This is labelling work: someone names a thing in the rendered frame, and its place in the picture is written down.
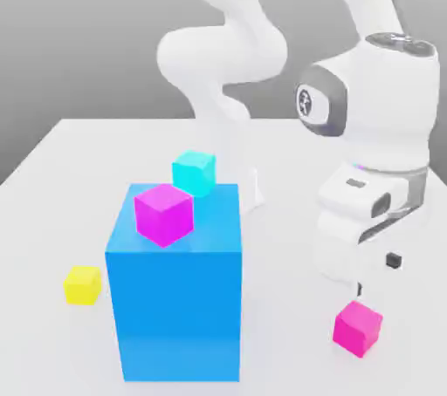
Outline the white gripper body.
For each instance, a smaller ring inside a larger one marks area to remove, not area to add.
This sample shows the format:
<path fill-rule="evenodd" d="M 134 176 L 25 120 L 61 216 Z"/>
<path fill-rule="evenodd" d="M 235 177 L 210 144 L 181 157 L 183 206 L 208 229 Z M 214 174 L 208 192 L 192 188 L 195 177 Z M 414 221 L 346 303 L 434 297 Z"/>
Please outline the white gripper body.
<path fill-rule="evenodd" d="M 313 236 L 313 261 L 325 278 L 355 288 L 386 263 L 387 254 L 404 256 L 424 226 L 424 206 L 400 219 L 371 224 L 322 209 Z"/>

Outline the small pink cube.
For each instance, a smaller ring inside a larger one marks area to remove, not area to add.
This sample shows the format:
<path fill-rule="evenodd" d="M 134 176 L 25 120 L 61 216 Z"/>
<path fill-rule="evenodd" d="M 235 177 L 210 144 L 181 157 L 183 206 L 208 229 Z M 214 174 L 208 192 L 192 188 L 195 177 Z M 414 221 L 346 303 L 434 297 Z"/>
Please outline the small pink cube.
<path fill-rule="evenodd" d="M 363 358 L 379 338 L 383 315 L 354 300 L 335 318 L 333 341 Z"/>

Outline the small cyan cube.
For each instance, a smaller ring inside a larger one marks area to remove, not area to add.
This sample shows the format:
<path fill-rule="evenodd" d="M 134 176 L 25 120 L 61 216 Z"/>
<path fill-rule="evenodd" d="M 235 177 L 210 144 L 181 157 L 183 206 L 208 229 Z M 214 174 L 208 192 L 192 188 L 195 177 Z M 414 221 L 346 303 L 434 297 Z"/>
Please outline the small cyan cube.
<path fill-rule="evenodd" d="M 204 197 L 216 185 L 216 156 L 186 151 L 172 163 L 173 185 L 195 197 Z"/>

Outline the small magenta cube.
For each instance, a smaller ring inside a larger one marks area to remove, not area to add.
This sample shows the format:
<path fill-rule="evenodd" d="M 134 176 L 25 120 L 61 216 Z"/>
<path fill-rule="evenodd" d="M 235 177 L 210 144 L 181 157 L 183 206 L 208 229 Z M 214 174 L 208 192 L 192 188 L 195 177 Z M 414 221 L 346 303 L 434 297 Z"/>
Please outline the small magenta cube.
<path fill-rule="evenodd" d="M 192 195 L 171 184 L 152 187 L 134 198 L 136 231 L 166 248 L 194 230 Z"/>

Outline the small yellow cube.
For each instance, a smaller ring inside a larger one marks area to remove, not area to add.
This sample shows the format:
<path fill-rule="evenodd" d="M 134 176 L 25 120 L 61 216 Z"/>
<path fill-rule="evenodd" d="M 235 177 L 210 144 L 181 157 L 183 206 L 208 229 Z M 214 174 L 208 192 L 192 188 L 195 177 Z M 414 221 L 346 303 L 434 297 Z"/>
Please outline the small yellow cube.
<path fill-rule="evenodd" d="M 102 288 L 100 268 L 73 266 L 63 285 L 68 304 L 94 305 Z"/>

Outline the large blue box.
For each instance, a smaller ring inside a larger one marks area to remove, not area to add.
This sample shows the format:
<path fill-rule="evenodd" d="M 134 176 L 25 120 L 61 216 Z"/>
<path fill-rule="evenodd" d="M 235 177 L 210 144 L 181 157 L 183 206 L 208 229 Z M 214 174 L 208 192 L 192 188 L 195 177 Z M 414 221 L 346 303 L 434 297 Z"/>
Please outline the large blue box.
<path fill-rule="evenodd" d="M 137 233 L 129 187 L 105 258 L 126 382 L 237 382 L 242 236 L 238 187 L 195 202 L 195 229 L 163 249 Z"/>

